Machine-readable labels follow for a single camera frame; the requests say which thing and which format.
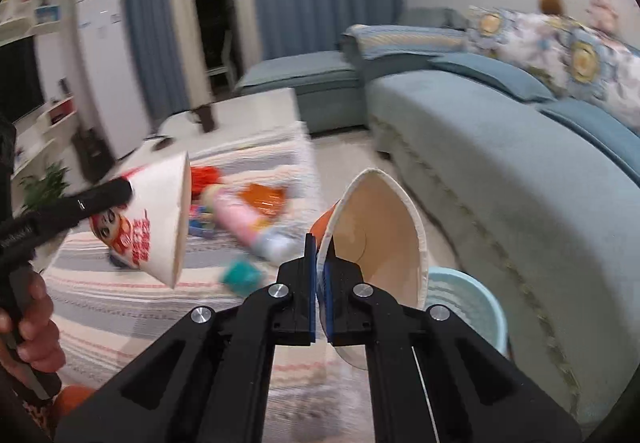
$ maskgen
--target floral blanket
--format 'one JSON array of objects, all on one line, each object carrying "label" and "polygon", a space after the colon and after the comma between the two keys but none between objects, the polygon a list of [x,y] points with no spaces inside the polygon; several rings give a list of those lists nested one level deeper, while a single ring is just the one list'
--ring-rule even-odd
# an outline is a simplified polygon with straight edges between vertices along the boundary
[{"label": "floral blanket", "polygon": [[640,57],[627,45],[568,17],[476,7],[470,16],[470,52],[516,65],[640,134]]}]

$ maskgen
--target doorway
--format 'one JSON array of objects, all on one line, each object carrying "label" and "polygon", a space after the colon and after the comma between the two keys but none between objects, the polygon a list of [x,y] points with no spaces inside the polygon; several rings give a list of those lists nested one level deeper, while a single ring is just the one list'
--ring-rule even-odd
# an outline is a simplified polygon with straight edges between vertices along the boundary
[{"label": "doorway", "polygon": [[234,0],[195,0],[211,91],[216,101],[234,96],[241,72]]}]

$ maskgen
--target television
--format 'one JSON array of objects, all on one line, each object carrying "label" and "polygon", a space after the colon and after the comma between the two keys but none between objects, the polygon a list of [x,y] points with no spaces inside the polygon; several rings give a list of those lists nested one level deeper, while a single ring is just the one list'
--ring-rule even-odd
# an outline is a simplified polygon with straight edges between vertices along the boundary
[{"label": "television", "polygon": [[16,122],[44,104],[34,37],[0,47],[0,114]]}]

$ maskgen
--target metal screw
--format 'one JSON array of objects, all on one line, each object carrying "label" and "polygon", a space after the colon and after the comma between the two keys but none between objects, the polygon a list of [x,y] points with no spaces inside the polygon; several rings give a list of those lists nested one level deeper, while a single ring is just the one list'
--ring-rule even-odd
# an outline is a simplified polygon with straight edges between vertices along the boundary
[{"label": "metal screw", "polygon": [[200,306],[191,312],[191,320],[193,320],[196,324],[204,324],[205,322],[209,322],[209,320],[211,320],[211,310],[209,308],[205,308],[204,306]]},{"label": "metal screw", "polygon": [[437,305],[429,310],[429,315],[431,315],[431,318],[434,320],[443,321],[450,317],[451,312],[444,306]]},{"label": "metal screw", "polygon": [[271,284],[269,287],[269,295],[273,298],[282,298],[289,295],[289,286],[286,284]]},{"label": "metal screw", "polygon": [[360,283],[353,287],[353,293],[358,297],[367,298],[373,295],[373,288],[369,284]]}]

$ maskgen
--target human hand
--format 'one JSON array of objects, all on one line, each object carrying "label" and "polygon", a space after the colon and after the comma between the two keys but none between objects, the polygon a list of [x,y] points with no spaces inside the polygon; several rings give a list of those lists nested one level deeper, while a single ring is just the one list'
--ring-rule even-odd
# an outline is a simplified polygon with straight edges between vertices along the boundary
[{"label": "human hand", "polygon": [[[51,321],[53,301],[47,295],[44,279],[37,273],[31,278],[29,293],[33,302],[18,324],[18,331],[24,339],[18,346],[18,356],[37,371],[55,373],[65,365],[65,354],[60,348],[58,326]],[[0,333],[11,333],[12,329],[11,318],[0,309]],[[1,341],[0,365],[25,385],[28,383],[27,377],[22,375],[21,366],[12,359]]]}]

